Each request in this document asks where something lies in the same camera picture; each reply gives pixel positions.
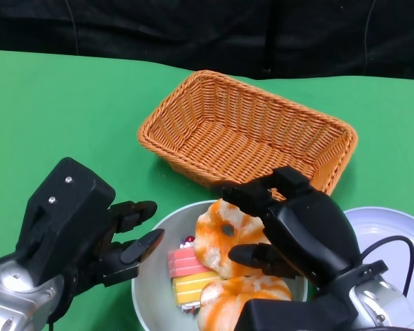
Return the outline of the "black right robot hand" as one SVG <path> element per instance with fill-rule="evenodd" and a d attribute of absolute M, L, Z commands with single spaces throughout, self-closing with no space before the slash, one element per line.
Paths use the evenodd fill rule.
<path fill-rule="evenodd" d="M 298 170 L 284 166 L 247 183 L 219 181 L 213 190 L 258 217 L 279 255 L 322 287 L 361 264 L 354 230 L 342 209 Z"/>

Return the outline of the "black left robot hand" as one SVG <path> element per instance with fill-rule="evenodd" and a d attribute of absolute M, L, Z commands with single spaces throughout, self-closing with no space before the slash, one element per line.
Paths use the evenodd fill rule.
<path fill-rule="evenodd" d="M 125 201 L 110 206 L 103 215 L 108 218 L 108 228 L 96 239 L 86 234 L 87 245 L 72 258 L 62 276 L 63 292 L 57 307 L 48 317 L 48 325 L 67 313 L 72 300 L 96 285 L 105 287 L 134 279 L 139 274 L 139 265 L 144 262 L 161 243 L 165 230 L 152 230 L 139 239 L 125 243 L 113 242 L 116 233 L 125 233 L 149 220 L 157 211 L 154 201 Z"/>

